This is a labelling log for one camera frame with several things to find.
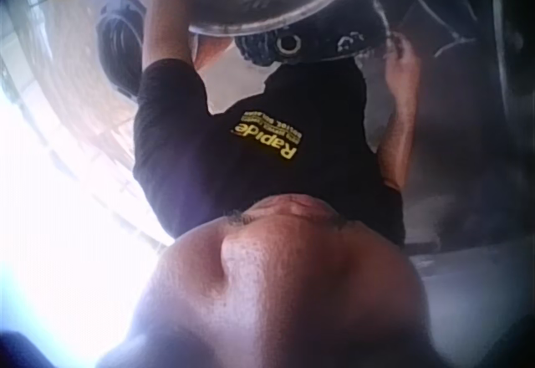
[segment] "rapide logo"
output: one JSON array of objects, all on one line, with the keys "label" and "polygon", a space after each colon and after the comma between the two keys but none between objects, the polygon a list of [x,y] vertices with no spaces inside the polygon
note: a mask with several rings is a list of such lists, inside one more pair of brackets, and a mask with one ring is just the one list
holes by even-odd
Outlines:
[{"label": "rapide logo", "polygon": [[254,137],[255,140],[260,141],[264,145],[272,146],[275,149],[279,149],[281,156],[288,160],[292,159],[295,155],[295,152],[298,151],[297,147],[290,146],[289,143],[287,143],[282,138],[279,138],[278,135],[262,132],[255,125],[247,125],[241,123],[234,127],[234,131],[232,133],[243,137]]},{"label": "rapide logo", "polygon": [[275,120],[261,111],[246,111],[241,123],[231,133],[250,138],[279,150],[284,159],[292,159],[298,151],[303,135],[292,126]]}]

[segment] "black t-shirt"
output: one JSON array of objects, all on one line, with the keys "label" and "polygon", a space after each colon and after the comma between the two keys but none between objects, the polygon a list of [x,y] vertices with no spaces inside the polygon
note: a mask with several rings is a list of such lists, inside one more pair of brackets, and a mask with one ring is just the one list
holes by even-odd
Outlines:
[{"label": "black t-shirt", "polygon": [[352,61],[285,65],[263,94],[210,115],[196,71],[161,60],[141,82],[135,178],[174,238],[264,197],[301,193],[402,245],[401,195],[366,143],[365,99]]}]

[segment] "short sleeve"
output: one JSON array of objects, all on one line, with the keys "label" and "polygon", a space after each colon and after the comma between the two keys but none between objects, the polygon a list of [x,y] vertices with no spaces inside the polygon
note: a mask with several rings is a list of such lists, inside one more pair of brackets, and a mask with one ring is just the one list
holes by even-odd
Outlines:
[{"label": "short sleeve", "polygon": [[134,123],[134,177],[159,218],[173,235],[176,206],[184,197],[189,160],[212,117],[201,77],[187,63],[166,59],[143,73]]},{"label": "short sleeve", "polygon": [[403,219],[403,197],[394,188],[384,186],[383,203],[385,214],[382,232],[394,244],[403,247],[405,244],[405,223]]}]

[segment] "bright light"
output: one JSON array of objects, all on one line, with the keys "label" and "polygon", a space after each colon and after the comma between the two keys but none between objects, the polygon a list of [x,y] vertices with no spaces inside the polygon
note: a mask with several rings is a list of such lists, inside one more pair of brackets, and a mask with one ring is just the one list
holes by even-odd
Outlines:
[{"label": "bright light", "polygon": [[78,366],[92,366],[125,336],[154,251],[53,165],[3,94],[0,188],[4,273],[37,316],[34,329],[57,339]]}]

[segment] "raised arm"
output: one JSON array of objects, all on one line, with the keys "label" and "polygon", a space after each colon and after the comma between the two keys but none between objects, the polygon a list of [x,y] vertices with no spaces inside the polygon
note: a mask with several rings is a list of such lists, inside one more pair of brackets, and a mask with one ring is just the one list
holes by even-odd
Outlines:
[{"label": "raised arm", "polygon": [[395,112],[390,117],[377,156],[385,184],[401,191],[409,170],[415,132],[420,59],[409,40],[396,33],[398,45],[388,42],[386,83],[395,98]]},{"label": "raised arm", "polygon": [[145,18],[143,70],[162,59],[178,59],[189,65],[190,0],[150,0]]}]

